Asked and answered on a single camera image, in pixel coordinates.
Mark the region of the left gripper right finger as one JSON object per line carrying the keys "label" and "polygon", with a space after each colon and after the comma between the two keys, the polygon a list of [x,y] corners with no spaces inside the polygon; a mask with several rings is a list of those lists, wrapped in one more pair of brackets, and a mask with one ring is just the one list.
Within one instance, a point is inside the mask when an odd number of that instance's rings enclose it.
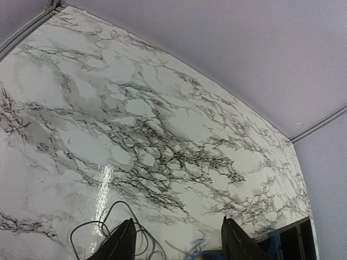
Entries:
{"label": "left gripper right finger", "polygon": [[271,259],[232,218],[224,217],[221,227],[221,240],[225,259]]}

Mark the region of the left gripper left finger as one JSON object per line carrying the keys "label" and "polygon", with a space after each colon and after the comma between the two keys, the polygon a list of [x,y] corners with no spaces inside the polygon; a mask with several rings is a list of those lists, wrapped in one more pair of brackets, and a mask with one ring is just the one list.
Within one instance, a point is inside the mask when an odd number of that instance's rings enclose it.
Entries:
{"label": "left gripper left finger", "polygon": [[90,260],[134,260],[137,233],[132,218],[123,221]]}

